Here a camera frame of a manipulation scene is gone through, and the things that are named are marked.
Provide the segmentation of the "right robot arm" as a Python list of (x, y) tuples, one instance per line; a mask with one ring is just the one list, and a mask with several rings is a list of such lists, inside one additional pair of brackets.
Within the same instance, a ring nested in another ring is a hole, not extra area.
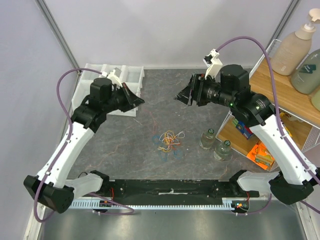
[(219, 73), (219, 82), (212, 76), (193, 74), (175, 100), (187, 106), (196, 102), (199, 107), (214, 103), (230, 108), (232, 115), (262, 141), (280, 168), (279, 172), (267, 173), (239, 171), (229, 184), (230, 193), (235, 197), (249, 191), (270, 193), (287, 205), (306, 199), (314, 191), (320, 169), (287, 135), (270, 100), (251, 91), (249, 73), (242, 66), (226, 65)]

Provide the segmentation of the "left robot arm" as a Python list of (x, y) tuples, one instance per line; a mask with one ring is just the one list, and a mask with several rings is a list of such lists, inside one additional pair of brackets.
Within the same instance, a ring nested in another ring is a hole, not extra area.
[(126, 83), (116, 87), (111, 79), (96, 78), (89, 94), (81, 101), (71, 116), (71, 126), (47, 164), (35, 176), (28, 175), (23, 184), (36, 203), (62, 214), (74, 199), (91, 192), (106, 196), (110, 185), (108, 176), (92, 171), (88, 175), (67, 179), (68, 174), (87, 142), (113, 111), (128, 112), (144, 104)]

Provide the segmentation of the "white compartment tray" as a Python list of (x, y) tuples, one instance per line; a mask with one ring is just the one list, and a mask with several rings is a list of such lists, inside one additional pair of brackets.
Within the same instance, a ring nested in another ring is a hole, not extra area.
[[(121, 74), (119, 76), (120, 81), (122, 83), (126, 83), (128, 88), (138, 97), (141, 96), (141, 89), (143, 88), (143, 78), (145, 77), (143, 66), (87, 63), (85, 65), (85, 68), (93, 69), (99, 72), (107, 72), (107, 73), (109, 73), (115, 68), (118, 68), (119, 70), (121, 70)], [(94, 81), (94, 79), (98, 77), (99, 75), (95, 72), (90, 72), (90, 71), (82, 72), (71, 100), (73, 111), (80, 106), (84, 97), (90, 93), (90, 85)]]

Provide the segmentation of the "glass bottle green cap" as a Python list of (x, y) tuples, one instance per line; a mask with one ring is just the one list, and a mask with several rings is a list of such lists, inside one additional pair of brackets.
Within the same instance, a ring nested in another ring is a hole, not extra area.
[(199, 140), (199, 146), (204, 150), (209, 150), (213, 146), (215, 140), (215, 131), (213, 128), (209, 128), (208, 130), (202, 133), (201, 138)]
[(231, 150), (231, 142), (229, 140), (222, 141), (215, 147), (213, 157), (219, 162), (226, 161)]

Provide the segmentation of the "blue snack box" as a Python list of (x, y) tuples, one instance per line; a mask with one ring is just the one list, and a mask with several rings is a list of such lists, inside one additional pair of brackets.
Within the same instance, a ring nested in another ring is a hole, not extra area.
[(236, 118), (232, 120), (232, 124), (247, 140), (254, 135), (252, 131), (243, 122), (237, 120)]

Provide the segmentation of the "orange snack box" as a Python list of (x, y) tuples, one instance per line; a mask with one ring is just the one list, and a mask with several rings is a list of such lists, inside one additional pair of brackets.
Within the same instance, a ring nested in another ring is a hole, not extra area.
[(266, 146), (259, 140), (246, 155), (248, 159), (264, 170), (270, 171), (275, 158), (269, 153)]

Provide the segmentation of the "yellow candy bag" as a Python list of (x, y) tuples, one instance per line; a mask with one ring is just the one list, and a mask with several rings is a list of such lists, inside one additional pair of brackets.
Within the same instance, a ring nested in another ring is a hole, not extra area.
[(291, 133), (291, 131), (290, 131), (290, 126), (288, 125), (288, 123), (289, 123), (288, 116), (289, 116), (289, 115), (288, 115), (287, 113), (285, 113), (285, 112), (280, 112), (280, 113), (279, 113), (279, 116), (280, 116), (280, 120), (281, 120), (281, 123), (282, 123), (285, 131), (287, 132), (287, 134), (288, 134), (290, 137), (292, 137), (293, 135), (292, 135), (292, 133)]

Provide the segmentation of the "beige pump bottle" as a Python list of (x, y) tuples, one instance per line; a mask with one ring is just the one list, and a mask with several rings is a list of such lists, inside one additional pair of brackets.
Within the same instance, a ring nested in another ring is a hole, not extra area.
[(308, 22), (287, 35), (270, 60), (272, 70), (282, 76), (291, 75), (309, 53), (316, 24), (320, 23), (320, 10), (313, 8), (308, 13)]

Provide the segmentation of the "green soap bottle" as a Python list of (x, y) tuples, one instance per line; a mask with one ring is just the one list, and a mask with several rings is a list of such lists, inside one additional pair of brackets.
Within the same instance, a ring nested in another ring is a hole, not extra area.
[(309, 95), (320, 85), (320, 50), (310, 53), (291, 76), (292, 86)]

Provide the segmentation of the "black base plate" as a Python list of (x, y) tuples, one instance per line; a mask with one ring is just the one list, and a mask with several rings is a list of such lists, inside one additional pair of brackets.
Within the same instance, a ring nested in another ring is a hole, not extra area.
[(216, 179), (115, 179), (105, 181), (98, 195), (124, 205), (220, 205), (222, 198), (258, 198), (234, 181)]

